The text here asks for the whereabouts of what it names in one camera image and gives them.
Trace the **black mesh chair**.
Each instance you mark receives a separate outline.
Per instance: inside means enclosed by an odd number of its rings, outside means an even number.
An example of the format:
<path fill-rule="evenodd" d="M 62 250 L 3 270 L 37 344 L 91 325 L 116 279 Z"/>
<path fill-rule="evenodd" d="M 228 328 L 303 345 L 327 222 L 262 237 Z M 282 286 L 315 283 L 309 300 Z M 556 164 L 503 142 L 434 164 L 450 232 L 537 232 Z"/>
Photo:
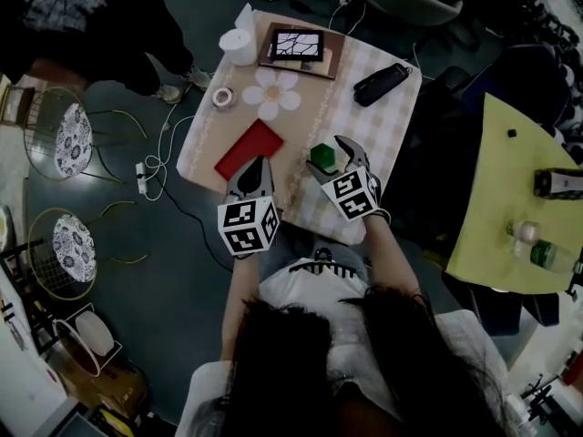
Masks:
<path fill-rule="evenodd" d="M 459 305 L 471 310 L 490 336 L 519 333 L 522 309 L 543 327 L 559 324 L 559 296 L 556 293 L 523 295 L 495 291 L 490 287 L 463 282 L 443 272 L 442 281 Z"/>

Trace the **white round disc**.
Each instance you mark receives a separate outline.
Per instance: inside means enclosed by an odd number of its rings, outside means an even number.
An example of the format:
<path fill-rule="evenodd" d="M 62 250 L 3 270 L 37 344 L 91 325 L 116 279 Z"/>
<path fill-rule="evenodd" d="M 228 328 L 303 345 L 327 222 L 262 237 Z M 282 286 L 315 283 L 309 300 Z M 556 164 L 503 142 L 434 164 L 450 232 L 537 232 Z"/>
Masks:
<path fill-rule="evenodd" d="M 77 315 L 75 324 L 81 339 L 96 355 L 105 357 L 113 350 L 115 346 L 113 336 L 97 314 L 85 310 Z"/>

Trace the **small clear bottle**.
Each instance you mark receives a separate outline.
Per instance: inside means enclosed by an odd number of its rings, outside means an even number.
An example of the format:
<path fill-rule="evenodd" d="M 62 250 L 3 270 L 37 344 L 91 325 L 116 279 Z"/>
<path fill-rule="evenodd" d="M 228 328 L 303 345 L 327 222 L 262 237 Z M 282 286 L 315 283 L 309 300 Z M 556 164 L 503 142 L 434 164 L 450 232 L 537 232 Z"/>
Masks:
<path fill-rule="evenodd" d="M 514 255 L 521 258 L 527 256 L 538 243 L 540 228 L 532 220 L 513 220 L 506 225 L 506 233 L 514 241 Z"/>

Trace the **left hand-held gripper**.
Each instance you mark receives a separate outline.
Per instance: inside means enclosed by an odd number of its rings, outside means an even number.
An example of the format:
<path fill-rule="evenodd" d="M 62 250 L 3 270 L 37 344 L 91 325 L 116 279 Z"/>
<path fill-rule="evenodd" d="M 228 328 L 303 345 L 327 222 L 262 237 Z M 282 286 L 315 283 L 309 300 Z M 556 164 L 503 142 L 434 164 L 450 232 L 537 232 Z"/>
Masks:
<path fill-rule="evenodd" d="M 229 180 L 217 220 L 233 257 L 270 249 L 280 226 L 273 192 L 271 163 L 265 156 L 250 159 Z"/>

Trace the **tape roll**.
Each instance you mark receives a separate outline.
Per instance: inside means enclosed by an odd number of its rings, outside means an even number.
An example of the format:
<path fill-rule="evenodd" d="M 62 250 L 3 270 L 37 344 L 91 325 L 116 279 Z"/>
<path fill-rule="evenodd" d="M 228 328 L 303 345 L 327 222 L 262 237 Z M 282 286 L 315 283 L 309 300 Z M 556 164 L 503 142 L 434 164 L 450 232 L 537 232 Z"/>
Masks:
<path fill-rule="evenodd" d="M 221 86 L 213 91 L 211 101 L 217 110 L 225 110 L 237 103 L 237 96 L 230 87 Z"/>

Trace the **red tray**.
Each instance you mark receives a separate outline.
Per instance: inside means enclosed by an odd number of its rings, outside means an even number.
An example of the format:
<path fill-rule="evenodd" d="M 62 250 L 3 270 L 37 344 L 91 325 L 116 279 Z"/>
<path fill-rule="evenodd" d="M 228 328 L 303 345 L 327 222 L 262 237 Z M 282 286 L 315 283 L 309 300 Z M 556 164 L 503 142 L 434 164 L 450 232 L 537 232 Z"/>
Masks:
<path fill-rule="evenodd" d="M 256 119 L 234 142 L 214 169 L 229 181 L 247 162 L 258 156 L 272 158 L 284 145 L 284 139 L 263 120 Z"/>

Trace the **cardboard box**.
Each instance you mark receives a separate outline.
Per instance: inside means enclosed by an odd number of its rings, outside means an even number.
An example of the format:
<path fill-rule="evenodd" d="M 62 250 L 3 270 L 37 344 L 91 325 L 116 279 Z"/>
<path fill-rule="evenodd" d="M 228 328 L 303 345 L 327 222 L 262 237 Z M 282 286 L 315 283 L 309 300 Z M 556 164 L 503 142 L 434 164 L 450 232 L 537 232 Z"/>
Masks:
<path fill-rule="evenodd" d="M 141 371 L 131 364 L 112 360 L 97 377 L 76 362 L 65 360 L 56 368 L 67 393 L 92 409 L 104 405 L 133 419 L 147 400 L 147 385 Z"/>

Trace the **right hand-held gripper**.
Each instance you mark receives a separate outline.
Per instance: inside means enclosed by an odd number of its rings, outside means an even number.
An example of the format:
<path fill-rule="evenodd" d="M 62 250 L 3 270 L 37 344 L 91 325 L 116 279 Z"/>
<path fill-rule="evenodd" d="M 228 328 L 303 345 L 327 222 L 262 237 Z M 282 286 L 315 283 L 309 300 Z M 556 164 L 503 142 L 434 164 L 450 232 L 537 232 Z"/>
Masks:
<path fill-rule="evenodd" d="M 334 139 L 349 157 L 343 175 L 338 169 L 327 171 L 311 160 L 305 165 L 341 216 L 352 222 L 379 209 L 376 197 L 379 187 L 368 172 L 370 162 L 364 149 L 349 137 L 335 135 Z"/>

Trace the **person's left forearm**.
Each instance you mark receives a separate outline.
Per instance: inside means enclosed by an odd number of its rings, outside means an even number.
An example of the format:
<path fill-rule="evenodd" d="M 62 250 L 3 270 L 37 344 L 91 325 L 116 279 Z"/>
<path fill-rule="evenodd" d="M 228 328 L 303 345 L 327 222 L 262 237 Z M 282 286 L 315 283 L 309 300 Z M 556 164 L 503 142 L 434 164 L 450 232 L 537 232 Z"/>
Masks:
<path fill-rule="evenodd" d="M 221 328 L 221 361 L 232 360 L 240 325 L 247 309 L 246 302 L 257 295 L 260 283 L 260 256 L 258 254 L 250 255 L 246 259 L 234 260 Z"/>

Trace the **person's jeans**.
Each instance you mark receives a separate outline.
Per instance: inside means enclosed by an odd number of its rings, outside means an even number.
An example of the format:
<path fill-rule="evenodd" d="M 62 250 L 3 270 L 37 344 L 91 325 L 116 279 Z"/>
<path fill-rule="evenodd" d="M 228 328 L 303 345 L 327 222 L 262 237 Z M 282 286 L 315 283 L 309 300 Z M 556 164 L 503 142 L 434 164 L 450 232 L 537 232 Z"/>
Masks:
<path fill-rule="evenodd" d="M 316 250 L 321 248 L 329 249 L 333 261 L 355 269 L 356 276 L 366 284 L 369 283 L 363 257 L 353 248 L 285 222 L 279 226 L 270 250 L 261 256 L 261 279 L 267 279 L 299 259 L 313 259 Z"/>

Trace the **yellow-green table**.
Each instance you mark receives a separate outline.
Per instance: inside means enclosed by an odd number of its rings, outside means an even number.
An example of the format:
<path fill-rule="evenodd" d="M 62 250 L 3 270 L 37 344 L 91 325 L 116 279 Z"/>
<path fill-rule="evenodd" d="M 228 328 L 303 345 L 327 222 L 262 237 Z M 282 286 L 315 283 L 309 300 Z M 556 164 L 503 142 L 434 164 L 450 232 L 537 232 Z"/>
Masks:
<path fill-rule="evenodd" d="M 507 135 L 512 128 L 515 137 Z M 571 274 L 552 273 L 514 255 L 506 225 L 513 220 L 535 221 L 543 239 L 579 255 L 583 200 L 548 200 L 533 194 L 536 170 L 575 165 L 542 127 L 487 94 L 474 183 L 446 273 L 463 282 L 520 294 L 567 290 Z"/>

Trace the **clear bottle with green label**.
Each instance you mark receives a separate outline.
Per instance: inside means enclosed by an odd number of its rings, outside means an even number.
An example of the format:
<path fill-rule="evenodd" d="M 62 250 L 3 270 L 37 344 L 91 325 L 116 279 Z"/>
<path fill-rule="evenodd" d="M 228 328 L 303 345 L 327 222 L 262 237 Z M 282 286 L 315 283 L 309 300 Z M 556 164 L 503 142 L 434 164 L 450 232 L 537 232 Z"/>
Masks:
<path fill-rule="evenodd" d="M 569 250 L 540 239 L 530 250 L 532 264 L 556 274 L 581 274 L 583 262 Z"/>

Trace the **green cup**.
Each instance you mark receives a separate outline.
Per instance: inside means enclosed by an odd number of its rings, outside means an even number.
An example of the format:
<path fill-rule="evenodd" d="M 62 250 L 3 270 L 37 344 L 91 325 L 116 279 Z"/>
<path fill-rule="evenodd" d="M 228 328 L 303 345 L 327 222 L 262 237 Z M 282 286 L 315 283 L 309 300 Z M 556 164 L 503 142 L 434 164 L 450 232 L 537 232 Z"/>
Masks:
<path fill-rule="evenodd" d="M 320 143 L 311 148 L 310 161 L 318 167 L 330 171 L 335 169 L 335 151 L 325 143 Z"/>

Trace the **person's right forearm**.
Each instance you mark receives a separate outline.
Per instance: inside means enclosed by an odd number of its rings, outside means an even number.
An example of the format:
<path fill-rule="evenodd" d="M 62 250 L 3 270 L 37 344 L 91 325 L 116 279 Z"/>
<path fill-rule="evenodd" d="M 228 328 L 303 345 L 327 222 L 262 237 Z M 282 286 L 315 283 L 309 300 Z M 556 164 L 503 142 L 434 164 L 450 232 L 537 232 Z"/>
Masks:
<path fill-rule="evenodd" d="M 363 218 L 363 224 L 374 284 L 406 296 L 420 294 L 418 279 L 386 219 L 369 214 Z"/>

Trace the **table with checkered cloth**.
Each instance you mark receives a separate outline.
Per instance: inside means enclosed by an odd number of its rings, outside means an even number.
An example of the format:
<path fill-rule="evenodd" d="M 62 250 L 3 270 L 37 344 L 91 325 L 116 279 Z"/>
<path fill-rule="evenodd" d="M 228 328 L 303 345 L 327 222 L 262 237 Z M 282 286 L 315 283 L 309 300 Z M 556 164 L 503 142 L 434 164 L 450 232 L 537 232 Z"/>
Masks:
<path fill-rule="evenodd" d="M 346 37 L 338 74 L 334 80 L 298 74 L 294 88 L 302 98 L 293 111 L 264 121 L 284 139 L 283 147 L 271 158 L 275 197 L 285 222 L 346 245 L 363 240 L 363 225 L 348 223 L 325 196 L 320 184 L 306 169 L 312 147 L 325 143 L 334 148 L 335 157 L 344 164 L 346 154 L 338 147 L 335 135 L 351 138 L 366 152 L 371 171 L 387 184 L 405 132 L 414 111 L 422 83 L 418 68 L 387 95 L 361 107 L 353 100 L 353 86 L 372 73 L 398 62 L 398 57 Z M 255 84 L 254 75 L 262 66 L 235 66 L 223 57 L 179 154 L 177 171 L 186 180 L 223 195 L 226 181 L 214 169 L 242 133 L 258 118 L 258 108 L 242 100 L 242 91 Z M 217 110 L 212 93 L 230 87 L 237 103 Z"/>

